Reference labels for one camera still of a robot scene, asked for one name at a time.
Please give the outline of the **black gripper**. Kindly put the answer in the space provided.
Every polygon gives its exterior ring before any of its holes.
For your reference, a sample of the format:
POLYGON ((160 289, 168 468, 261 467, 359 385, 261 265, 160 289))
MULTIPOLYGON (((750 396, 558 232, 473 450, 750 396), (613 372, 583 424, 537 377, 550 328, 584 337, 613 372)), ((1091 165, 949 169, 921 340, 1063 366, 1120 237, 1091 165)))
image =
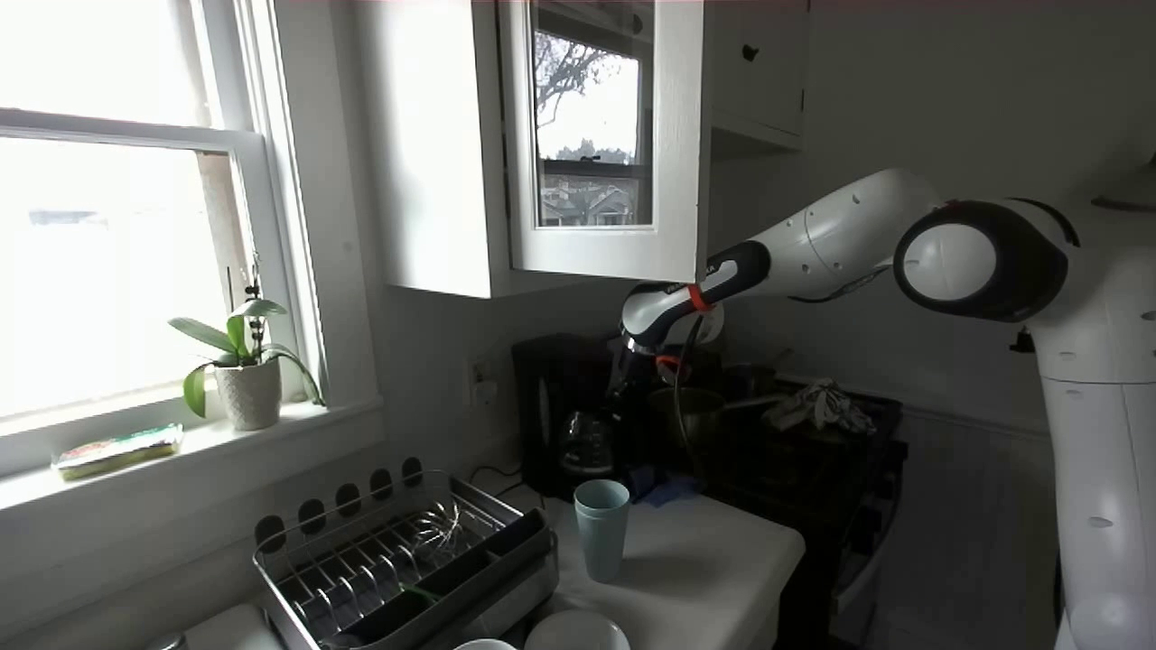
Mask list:
POLYGON ((621 337, 609 354, 609 402, 645 396, 657 385, 672 385, 679 377, 679 358, 672 350, 645 350, 633 337, 621 337))

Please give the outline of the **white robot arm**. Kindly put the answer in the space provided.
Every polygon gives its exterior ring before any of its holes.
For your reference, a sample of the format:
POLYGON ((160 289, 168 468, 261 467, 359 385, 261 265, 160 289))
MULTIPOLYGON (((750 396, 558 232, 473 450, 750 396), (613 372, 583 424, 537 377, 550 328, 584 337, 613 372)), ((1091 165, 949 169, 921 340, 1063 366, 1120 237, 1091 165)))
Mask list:
POLYGON ((1127 176, 1088 200, 945 200, 861 176, 621 302, 625 350, 728 295, 835 300, 873 275, 934 316, 1026 328, 1053 450, 1053 650, 1156 650, 1156 212, 1127 176))

